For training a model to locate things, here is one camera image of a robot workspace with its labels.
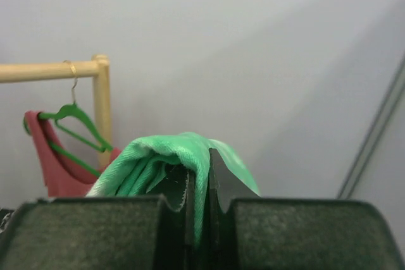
hanger hook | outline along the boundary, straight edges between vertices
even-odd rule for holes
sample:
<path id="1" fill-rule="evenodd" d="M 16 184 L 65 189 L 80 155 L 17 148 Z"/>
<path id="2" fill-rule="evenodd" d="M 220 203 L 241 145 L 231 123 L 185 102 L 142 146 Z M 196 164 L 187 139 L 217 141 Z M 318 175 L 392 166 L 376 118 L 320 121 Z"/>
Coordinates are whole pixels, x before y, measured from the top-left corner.
<path id="1" fill-rule="evenodd" d="M 65 60 L 64 63 L 67 63 L 70 65 L 70 69 L 72 70 L 73 77 L 75 78 L 74 84 L 72 87 L 72 100 L 73 100 L 73 103 L 76 104 L 75 87 L 77 86 L 77 81 L 78 81 L 77 70 L 76 70 L 75 65 L 70 60 Z"/>

metal strip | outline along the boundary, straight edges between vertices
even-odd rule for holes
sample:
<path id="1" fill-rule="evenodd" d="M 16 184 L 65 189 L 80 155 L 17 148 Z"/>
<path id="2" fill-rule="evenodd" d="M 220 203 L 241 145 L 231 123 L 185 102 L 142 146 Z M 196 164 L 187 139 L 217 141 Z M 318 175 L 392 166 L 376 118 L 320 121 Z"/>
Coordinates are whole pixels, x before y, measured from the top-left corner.
<path id="1" fill-rule="evenodd" d="M 350 199 L 356 185 L 364 173 L 392 114 L 401 100 L 405 89 L 405 57 L 401 61 L 401 65 L 394 76 L 390 87 L 385 94 L 378 113 L 375 116 L 371 128 L 368 131 L 366 138 L 350 168 L 348 174 L 344 178 L 343 184 L 337 194 L 337 199 Z"/>

red shirt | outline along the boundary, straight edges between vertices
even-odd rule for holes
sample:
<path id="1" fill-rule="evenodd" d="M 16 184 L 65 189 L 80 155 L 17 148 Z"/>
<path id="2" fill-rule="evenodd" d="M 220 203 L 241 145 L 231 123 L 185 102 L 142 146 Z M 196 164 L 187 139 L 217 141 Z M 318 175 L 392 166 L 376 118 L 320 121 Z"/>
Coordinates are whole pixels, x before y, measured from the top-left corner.
<path id="1" fill-rule="evenodd" d="M 37 150 L 45 186 L 50 197 L 78 197 L 85 196 L 97 177 L 73 162 L 64 155 L 58 154 L 48 145 L 48 141 L 54 142 L 63 148 L 58 136 L 48 120 L 38 119 L 38 111 L 28 111 L 25 119 L 31 132 L 35 148 Z M 116 159 L 121 150 L 114 148 L 110 163 Z"/>

red garment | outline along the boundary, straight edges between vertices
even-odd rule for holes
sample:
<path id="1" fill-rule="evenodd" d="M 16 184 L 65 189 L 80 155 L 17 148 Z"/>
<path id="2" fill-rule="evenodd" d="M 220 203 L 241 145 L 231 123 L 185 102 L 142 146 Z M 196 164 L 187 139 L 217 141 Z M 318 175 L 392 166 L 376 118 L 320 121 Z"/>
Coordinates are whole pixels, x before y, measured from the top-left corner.
<path id="1" fill-rule="evenodd" d="M 64 155 L 52 150 L 47 141 L 50 140 L 63 148 L 58 136 L 48 120 L 38 119 L 37 111 L 25 113 L 25 120 L 31 132 L 38 158 L 44 175 L 45 186 L 50 197 L 84 196 L 96 182 L 97 177 L 73 162 Z M 116 159 L 121 150 L 114 148 L 110 163 Z"/>

green cloth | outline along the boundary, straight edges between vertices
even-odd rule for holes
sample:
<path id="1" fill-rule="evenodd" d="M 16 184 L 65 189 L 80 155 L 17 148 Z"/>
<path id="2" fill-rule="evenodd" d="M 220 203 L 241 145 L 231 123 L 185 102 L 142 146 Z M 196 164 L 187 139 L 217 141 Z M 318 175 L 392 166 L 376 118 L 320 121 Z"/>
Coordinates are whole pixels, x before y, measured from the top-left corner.
<path id="1" fill-rule="evenodd" d="M 133 140 L 101 174 L 87 196 L 142 195 L 165 177 L 165 164 L 183 164 L 196 173 L 194 227 L 198 246 L 203 229 L 209 148 L 217 149 L 229 170 L 253 192 L 259 193 L 254 178 L 231 147 L 218 140 L 188 132 Z"/>

